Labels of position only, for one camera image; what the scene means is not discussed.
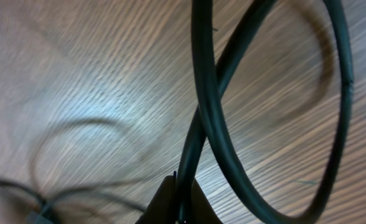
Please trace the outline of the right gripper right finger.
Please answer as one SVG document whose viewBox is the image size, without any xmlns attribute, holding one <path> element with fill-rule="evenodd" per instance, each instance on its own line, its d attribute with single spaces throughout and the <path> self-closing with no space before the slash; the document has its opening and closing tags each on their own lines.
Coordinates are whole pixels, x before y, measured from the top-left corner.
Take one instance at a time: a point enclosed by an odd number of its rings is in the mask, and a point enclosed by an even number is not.
<svg viewBox="0 0 366 224">
<path fill-rule="evenodd" d="M 192 184 L 191 205 L 193 223 L 222 224 L 196 180 Z"/>
</svg>

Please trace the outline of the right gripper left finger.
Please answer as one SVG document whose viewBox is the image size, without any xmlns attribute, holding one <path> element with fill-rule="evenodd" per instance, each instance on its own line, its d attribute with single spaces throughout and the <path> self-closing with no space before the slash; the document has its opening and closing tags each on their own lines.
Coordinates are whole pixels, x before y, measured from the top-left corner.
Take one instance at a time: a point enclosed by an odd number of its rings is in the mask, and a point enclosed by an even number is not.
<svg viewBox="0 0 366 224">
<path fill-rule="evenodd" d="M 135 224 L 173 224 L 175 223 L 174 192 L 176 177 L 164 178 L 150 201 L 145 212 Z"/>
</svg>

